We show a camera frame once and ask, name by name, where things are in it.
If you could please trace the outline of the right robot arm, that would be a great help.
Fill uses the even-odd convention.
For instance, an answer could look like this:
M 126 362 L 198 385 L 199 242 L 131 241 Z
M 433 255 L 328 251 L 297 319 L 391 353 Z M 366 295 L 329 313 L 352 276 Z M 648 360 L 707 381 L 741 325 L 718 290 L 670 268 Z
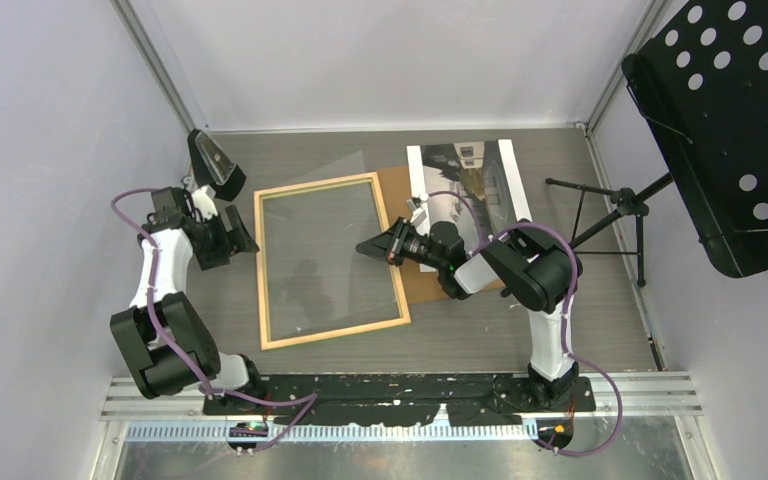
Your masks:
M 579 364 L 570 349 L 569 310 L 582 266 L 553 229 L 522 219 L 467 251 L 454 223 L 439 222 L 422 234 L 400 217 L 355 250 L 392 266 L 406 260 L 427 266 L 436 271 L 442 291 L 456 300 L 501 281 L 504 295 L 514 297 L 527 312 L 532 340 L 528 401 L 551 411 L 570 398 Z

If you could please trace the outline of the photo with white borders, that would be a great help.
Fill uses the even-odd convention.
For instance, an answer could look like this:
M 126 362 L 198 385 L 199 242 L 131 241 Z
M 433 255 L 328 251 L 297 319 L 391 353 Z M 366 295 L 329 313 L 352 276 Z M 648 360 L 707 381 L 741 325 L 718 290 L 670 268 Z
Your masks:
M 417 225 L 421 234 L 450 222 L 470 252 L 490 235 L 532 218 L 509 139 L 410 145 L 407 160 L 411 195 L 427 199 Z

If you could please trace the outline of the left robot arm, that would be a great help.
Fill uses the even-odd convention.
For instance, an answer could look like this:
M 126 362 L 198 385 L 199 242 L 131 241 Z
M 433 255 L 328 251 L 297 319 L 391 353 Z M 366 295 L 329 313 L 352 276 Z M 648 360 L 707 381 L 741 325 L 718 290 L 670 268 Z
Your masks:
M 254 362 L 225 354 L 186 294 L 188 269 L 229 264 L 238 253 L 259 248 L 235 206 L 219 213 L 215 191 L 203 186 L 148 189 L 153 210 L 143 224 L 110 202 L 112 211 L 137 233 L 143 262 L 138 288 L 127 309 L 115 313 L 110 330 L 140 394 L 147 399 L 198 389 L 208 397 L 228 395 L 240 412 L 258 412 L 267 389 Z

